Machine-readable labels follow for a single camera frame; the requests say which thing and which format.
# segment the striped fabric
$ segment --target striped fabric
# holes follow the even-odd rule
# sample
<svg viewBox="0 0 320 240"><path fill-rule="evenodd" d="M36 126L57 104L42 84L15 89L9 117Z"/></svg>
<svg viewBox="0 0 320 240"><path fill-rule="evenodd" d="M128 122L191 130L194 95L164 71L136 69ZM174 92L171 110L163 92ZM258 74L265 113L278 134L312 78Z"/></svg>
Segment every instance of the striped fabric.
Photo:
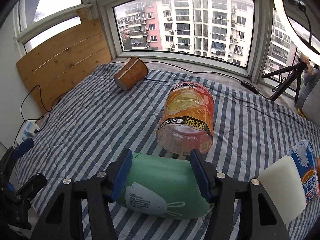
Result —
<svg viewBox="0 0 320 240"><path fill-rule="evenodd" d="M248 181L284 156L300 139L311 141L320 157L320 128L291 110L262 97L182 73L151 70L129 91L113 81L121 68L100 65L71 90L53 109L47 126L35 137L35 147L16 164L22 185L34 173L43 173L47 186L33 200L41 214L58 184L66 177L87 179L106 169L124 147L135 152L181 158L156 143L155 130L170 88L182 81L198 82L214 98L214 144L206 156L218 171ZM320 199L287 225L292 240L302 240L320 215ZM109 205L119 239L202 240L210 215L191 220L171 220ZM86 201L82 202L86 239L91 238ZM234 208L231 238L236 239L240 203Z"/></svg>

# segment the green cylindrical container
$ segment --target green cylindrical container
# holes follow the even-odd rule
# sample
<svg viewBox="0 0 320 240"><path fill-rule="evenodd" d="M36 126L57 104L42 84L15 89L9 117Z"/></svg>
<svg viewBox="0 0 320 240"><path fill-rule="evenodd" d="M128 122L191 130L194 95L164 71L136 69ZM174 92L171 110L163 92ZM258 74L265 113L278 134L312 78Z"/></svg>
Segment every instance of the green cylindrical container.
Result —
<svg viewBox="0 0 320 240"><path fill-rule="evenodd" d="M189 161L141 153L133 153L117 203L133 211L171 219L197 218L210 211Z"/></svg>

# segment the wooden board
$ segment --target wooden board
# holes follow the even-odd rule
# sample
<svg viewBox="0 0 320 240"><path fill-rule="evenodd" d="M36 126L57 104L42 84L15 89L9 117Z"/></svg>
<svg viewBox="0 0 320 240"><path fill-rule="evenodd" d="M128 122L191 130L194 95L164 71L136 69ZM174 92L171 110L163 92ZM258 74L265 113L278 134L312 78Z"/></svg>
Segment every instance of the wooden board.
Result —
<svg viewBox="0 0 320 240"><path fill-rule="evenodd" d="M52 80L72 68L81 60L107 47L103 33L85 39L56 55L24 81L30 91L36 84L44 89Z"/></svg>
<svg viewBox="0 0 320 240"><path fill-rule="evenodd" d="M98 33L103 33L100 19L85 20L41 43L17 62L22 80L26 80L42 64L60 52Z"/></svg>
<svg viewBox="0 0 320 240"><path fill-rule="evenodd" d="M62 75L56 77L50 84L41 90L44 106L51 109L53 101L63 93L73 89L86 76L90 75L97 65L109 63L111 55L108 48L104 48L81 62L75 64L72 68L65 71ZM33 93L38 105L41 105L39 90Z"/></svg>

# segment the metal screw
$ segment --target metal screw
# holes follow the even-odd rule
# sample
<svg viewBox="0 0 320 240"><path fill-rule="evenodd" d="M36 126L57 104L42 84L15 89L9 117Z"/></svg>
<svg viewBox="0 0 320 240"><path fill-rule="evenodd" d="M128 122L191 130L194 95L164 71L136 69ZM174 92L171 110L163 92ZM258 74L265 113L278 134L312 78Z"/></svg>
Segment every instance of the metal screw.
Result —
<svg viewBox="0 0 320 240"><path fill-rule="evenodd" d="M99 171L98 173L97 173L97 177L98 178L104 178L106 176L106 173L104 172L104 171Z"/></svg>
<svg viewBox="0 0 320 240"><path fill-rule="evenodd" d="M253 184L253 185L259 185L260 184L260 181L258 180L258 179L252 179L251 180L251 183Z"/></svg>
<svg viewBox="0 0 320 240"><path fill-rule="evenodd" d="M66 178L63 180L63 184L69 184L71 182L70 178Z"/></svg>
<svg viewBox="0 0 320 240"><path fill-rule="evenodd" d="M225 175L223 172L218 172L218 173L217 173L217 177L218 177L219 179L224 179L224 178L226 177L226 175Z"/></svg>

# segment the white power adapter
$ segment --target white power adapter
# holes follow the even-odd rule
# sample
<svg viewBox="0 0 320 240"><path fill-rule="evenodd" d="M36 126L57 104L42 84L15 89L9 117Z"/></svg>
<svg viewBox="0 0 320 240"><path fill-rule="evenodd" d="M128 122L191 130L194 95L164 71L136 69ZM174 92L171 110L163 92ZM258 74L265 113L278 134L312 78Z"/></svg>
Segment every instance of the white power adapter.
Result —
<svg viewBox="0 0 320 240"><path fill-rule="evenodd" d="M39 130L39 126L35 121L25 122L18 133L17 139L15 141L16 146L20 145L27 138L35 136L35 130Z"/></svg>

